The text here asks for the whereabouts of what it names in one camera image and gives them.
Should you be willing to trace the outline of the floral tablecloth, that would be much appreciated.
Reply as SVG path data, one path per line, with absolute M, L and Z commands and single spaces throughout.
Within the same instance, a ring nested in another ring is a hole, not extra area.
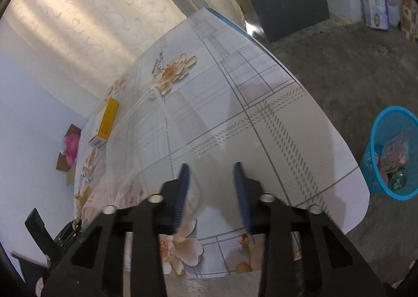
M 347 233 L 365 217 L 370 194 L 345 140 L 292 73 L 212 9 L 158 39 L 110 88 L 113 127 L 149 90 L 163 98 L 197 166 L 204 206 L 161 241 L 169 276 L 208 279 L 259 269 L 263 238 L 249 235 L 233 183 L 235 163 L 290 206 L 321 206 Z M 75 211 L 106 171 L 106 144 L 82 130 Z

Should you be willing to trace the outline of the white yellow medicine box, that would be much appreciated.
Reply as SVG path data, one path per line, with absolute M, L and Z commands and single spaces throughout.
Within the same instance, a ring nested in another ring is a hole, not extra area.
M 116 99 L 109 98 L 106 101 L 106 104 L 94 120 L 93 132 L 88 145 L 93 148 L 99 148 L 107 142 L 111 135 L 118 107 L 119 102 Z

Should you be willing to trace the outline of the patterned wrapping paper roll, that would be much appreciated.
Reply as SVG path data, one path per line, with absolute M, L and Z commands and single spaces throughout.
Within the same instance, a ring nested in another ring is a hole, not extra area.
M 401 32 L 410 41 L 417 42 L 417 2 L 402 0 Z

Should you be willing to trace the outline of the grey cabinet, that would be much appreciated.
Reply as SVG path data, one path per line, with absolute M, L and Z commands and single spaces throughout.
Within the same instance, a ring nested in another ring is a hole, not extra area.
M 247 24 L 267 43 L 329 19 L 327 0 L 236 0 Z

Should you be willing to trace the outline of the left cream curtain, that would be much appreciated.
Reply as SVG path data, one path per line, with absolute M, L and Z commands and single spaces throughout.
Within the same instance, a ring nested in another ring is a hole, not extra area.
M 53 74 L 97 98 L 185 18 L 172 0 L 11 0 L 4 17 Z

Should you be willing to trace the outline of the clear zip bag red stripe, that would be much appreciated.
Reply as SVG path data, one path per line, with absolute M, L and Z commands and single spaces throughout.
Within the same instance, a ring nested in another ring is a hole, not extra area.
M 378 168 L 384 173 L 392 173 L 409 163 L 409 132 L 394 136 L 382 148 Z

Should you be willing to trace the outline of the clear plastic food container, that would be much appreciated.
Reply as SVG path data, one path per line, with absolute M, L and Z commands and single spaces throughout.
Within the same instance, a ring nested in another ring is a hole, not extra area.
M 163 98 L 149 90 L 113 128 L 106 143 L 106 171 L 93 186 L 82 219 L 92 221 L 107 205 L 122 209 L 139 204 L 157 194 L 164 182 L 176 179 L 184 164 L 190 184 L 183 220 L 193 220 L 204 206 L 197 166 Z

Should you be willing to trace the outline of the blue mesh trash bin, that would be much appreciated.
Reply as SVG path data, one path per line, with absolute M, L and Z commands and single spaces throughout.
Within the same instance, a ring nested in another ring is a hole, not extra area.
M 359 167 L 370 192 L 397 201 L 417 196 L 417 117 L 400 106 L 381 111 Z

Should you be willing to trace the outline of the cardboard box pink contents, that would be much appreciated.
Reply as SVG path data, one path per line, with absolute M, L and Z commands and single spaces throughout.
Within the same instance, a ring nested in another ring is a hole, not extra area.
M 58 155 L 56 170 L 66 173 L 66 186 L 69 186 L 75 178 L 81 132 L 80 128 L 71 124 L 64 136 Z

